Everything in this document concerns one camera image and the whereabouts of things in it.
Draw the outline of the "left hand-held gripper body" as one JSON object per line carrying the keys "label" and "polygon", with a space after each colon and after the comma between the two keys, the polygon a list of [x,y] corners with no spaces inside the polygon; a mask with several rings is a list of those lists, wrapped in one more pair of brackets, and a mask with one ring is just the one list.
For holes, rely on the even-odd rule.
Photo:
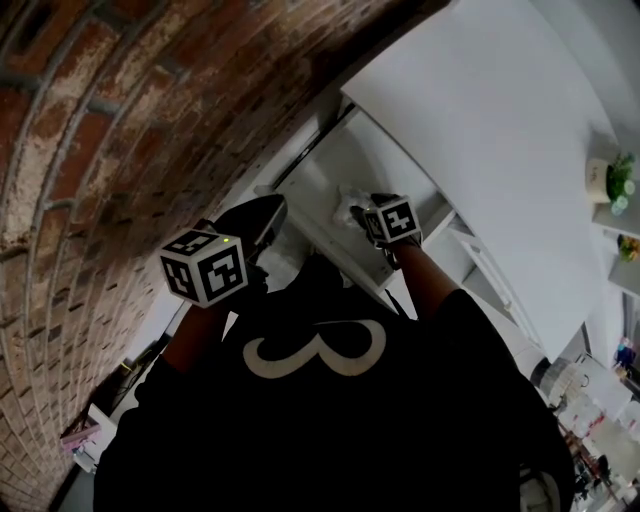
{"label": "left hand-held gripper body", "polygon": [[269,194],[177,233],[159,248],[170,293],[210,307],[248,287],[266,290],[268,273],[258,259],[275,241],[287,214],[285,197]]}

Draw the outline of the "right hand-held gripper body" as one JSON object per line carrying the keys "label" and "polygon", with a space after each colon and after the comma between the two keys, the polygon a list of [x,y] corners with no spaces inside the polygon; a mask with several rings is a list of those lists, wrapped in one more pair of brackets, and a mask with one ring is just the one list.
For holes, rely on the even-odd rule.
{"label": "right hand-held gripper body", "polygon": [[370,202],[368,207],[354,205],[349,211],[364,229],[369,242],[383,252],[388,265],[393,270],[399,270],[392,245],[422,246],[422,230],[416,211],[408,196],[373,193]]}

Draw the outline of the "white cloth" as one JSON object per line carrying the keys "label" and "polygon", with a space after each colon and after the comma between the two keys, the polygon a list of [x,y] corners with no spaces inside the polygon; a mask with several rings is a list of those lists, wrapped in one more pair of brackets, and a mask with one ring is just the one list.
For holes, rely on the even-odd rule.
{"label": "white cloth", "polygon": [[339,201],[332,220],[340,228],[363,231],[362,212],[374,205],[371,195],[350,185],[338,186]]}

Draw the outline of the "white drawer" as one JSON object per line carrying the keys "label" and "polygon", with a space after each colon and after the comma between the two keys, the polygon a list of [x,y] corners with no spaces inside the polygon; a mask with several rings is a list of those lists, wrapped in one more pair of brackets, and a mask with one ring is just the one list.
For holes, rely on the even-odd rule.
{"label": "white drawer", "polygon": [[368,293],[383,301],[407,300],[401,274],[364,232],[334,221],[342,187],[408,196],[426,241],[454,215],[426,172],[366,114],[354,110],[278,178],[275,190],[285,197],[288,215],[275,244],[259,260],[270,285],[288,284],[309,252],[317,250]]}

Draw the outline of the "person's left forearm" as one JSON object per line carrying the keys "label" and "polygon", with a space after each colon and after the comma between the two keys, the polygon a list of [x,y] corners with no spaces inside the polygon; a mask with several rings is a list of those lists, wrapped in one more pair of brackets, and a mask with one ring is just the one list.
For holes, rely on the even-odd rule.
{"label": "person's left forearm", "polygon": [[181,374],[213,360],[222,344],[229,318],[235,314],[220,302],[203,309],[191,306],[163,352],[163,359]]}

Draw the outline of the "person's right forearm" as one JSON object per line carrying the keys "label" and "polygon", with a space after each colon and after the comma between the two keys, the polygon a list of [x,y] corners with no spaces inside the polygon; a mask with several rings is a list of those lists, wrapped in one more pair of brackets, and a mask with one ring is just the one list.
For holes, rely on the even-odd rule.
{"label": "person's right forearm", "polygon": [[418,319],[426,322],[458,286],[420,246],[396,243],[392,253],[403,273]]}

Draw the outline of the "white desk cabinet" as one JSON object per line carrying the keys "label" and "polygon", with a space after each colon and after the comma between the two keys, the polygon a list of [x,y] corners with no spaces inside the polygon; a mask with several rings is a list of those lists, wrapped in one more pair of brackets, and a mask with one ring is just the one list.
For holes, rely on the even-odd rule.
{"label": "white desk cabinet", "polygon": [[608,364],[622,295],[608,280],[585,177],[612,127],[530,0],[454,0],[343,92],[456,210],[529,339],[555,358],[585,328]]}

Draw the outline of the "person's black printed shirt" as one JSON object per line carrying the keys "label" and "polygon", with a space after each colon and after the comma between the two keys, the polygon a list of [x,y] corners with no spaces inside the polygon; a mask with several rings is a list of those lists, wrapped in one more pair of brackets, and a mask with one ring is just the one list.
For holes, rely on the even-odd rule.
{"label": "person's black printed shirt", "polygon": [[404,318],[312,255],[164,358],[103,452],[94,512],[570,512],[557,420],[465,291]]}

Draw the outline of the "potted plant with blue flowers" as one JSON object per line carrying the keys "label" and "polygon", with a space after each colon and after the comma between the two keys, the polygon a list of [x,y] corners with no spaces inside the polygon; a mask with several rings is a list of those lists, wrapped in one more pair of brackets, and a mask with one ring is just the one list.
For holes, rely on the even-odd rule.
{"label": "potted plant with blue flowers", "polygon": [[636,190],[632,180],[635,164],[633,153],[618,153],[612,161],[591,158],[586,163],[585,186],[593,204],[608,204],[614,216],[628,207]]}

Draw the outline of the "white shelf unit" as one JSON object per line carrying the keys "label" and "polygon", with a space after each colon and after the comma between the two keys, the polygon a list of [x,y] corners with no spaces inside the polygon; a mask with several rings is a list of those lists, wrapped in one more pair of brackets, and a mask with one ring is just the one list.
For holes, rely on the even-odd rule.
{"label": "white shelf unit", "polygon": [[640,163],[632,153],[591,158],[586,164],[586,191],[594,204],[593,222],[610,242],[616,261],[608,265],[609,281],[640,300]]}

